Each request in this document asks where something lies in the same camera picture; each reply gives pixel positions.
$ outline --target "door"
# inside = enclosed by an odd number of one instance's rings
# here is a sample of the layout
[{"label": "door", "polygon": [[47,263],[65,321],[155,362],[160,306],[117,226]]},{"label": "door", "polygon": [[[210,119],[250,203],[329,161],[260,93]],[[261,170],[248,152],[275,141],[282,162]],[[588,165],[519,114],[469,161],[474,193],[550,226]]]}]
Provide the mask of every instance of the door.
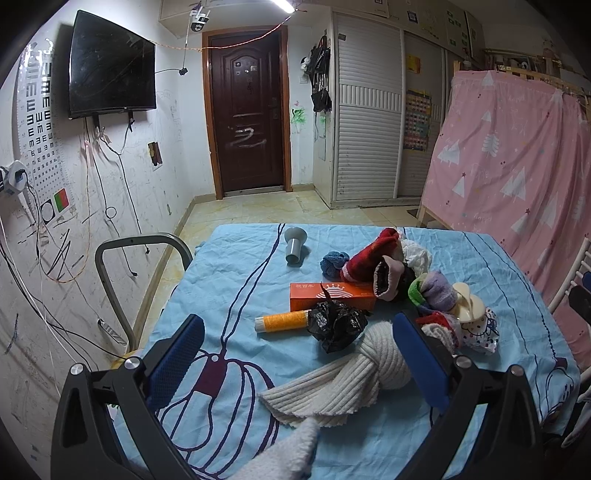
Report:
[{"label": "door", "polygon": [[402,120],[395,27],[337,14],[339,117],[333,200],[392,199]]},{"label": "door", "polygon": [[[431,155],[439,135],[444,111],[445,89],[443,49],[427,40],[406,33],[404,47],[407,55],[406,87],[407,92],[413,90],[427,96],[431,103],[430,126],[425,144],[414,144],[411,149],[402,151],[400,178],[398,180],[397,197],[420,197],[427,181]],[[413,103],[406,105],[406,121],[412,122]]]},{"label": "door", "polygon": [[[216,36],[210,46],[258,36]],[[224,192],[282,185],[280,34],[211,52],[213,122]]]}]

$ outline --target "ceiling light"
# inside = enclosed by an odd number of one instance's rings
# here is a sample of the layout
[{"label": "ceiling light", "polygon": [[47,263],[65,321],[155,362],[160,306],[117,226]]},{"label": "ceiling light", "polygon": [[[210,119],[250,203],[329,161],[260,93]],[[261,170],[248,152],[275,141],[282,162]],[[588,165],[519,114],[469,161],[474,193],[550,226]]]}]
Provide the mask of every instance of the ceiling light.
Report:
[{"label": "ceiling light", "polygon": [[271,0],[271,2],[276,4],[278,7],[281,7],[283,10],[285,10],[289,14],[292,14],[293,12],[296,11],[296,9],[293,8],[291,6],[291,3],[289,3],[287,0]]}]

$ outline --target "sliding wardrobe door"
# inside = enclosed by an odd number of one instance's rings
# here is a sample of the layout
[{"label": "sliding wardrobe door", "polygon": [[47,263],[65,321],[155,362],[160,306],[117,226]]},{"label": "sliding wardrobe door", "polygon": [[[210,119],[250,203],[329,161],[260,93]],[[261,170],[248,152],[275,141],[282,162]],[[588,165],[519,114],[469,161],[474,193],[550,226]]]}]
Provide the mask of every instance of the sliding wardrobe door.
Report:
[{"label": "sliding wardrobe door", "polygon": [[400,30],[335,15],[338,124],[333,200],[392,199],[402,121]]}]

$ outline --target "blue gripper pad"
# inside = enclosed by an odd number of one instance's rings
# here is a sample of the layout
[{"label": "blue gripper pad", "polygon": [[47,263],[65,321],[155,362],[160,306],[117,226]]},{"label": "blue gripper pad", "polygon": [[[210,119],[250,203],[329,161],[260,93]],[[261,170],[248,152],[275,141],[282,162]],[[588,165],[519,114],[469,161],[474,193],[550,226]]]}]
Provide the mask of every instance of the blue gripper pad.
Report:
[{"label": "blue gripper pad", "polygon": [[392,321],[392,334],[426,402],[443,414],[449,406],[449,379],[421,337],[416,325],[405,314]]},{"label": "blue gripper pad", "polygon": [[199,352],[205,338],[203,320],[197,315],[189,315],[175,334],[160,342],[171,342],[158,365],[154,368],[145,390],[146,406],[152,412],[170,404],[174,393],[182,382],[191,362]]}]

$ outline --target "white towel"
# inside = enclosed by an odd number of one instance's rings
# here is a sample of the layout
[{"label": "white towel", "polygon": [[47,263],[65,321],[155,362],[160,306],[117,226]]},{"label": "white towel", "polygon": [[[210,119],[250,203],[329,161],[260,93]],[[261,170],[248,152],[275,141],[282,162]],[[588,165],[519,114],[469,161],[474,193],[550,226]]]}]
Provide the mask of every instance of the white towel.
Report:
[{"label": "white towel", "polygon": [[316,447],[320,426],[307,419],[286,439],[254,457],[230,480],[298,480],[309,473],[310,457]]},{"label": "white towel", "polygon": [[[449,330],[434,323],[422,330],[453,352]],[[375,403],[380,388],[402,388],[410,379],[408,365],[392,336],[392,324],[378,322],[366,329],[355,353],[267,390],[260,399],[281,423],[295,426],[314,417],[321,426],[332,427]]]}]

